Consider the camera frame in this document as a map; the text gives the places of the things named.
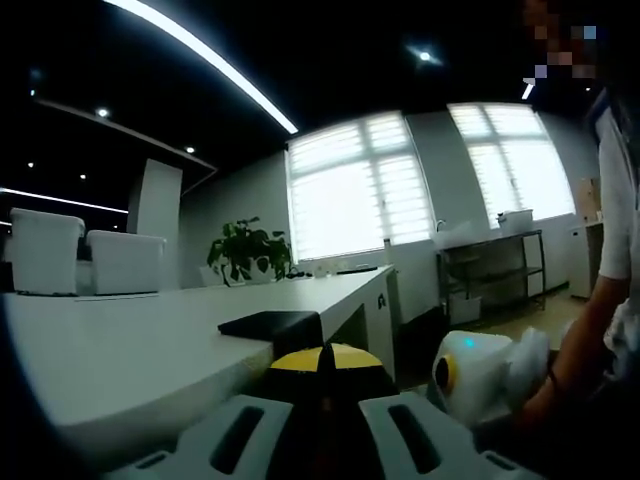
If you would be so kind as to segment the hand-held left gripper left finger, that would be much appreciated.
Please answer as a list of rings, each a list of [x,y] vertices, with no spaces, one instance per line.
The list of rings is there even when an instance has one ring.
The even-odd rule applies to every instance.
[[[325,349],[290,353],[251,388],[107,479],[311,479],[321,443]]]

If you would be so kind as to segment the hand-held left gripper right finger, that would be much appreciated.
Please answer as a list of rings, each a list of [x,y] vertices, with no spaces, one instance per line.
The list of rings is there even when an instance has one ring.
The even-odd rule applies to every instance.
[[[465,426],[416,393],[399,393],[381,362],[329,346],[331,414],[341,479],[539,479],[478,447]]]

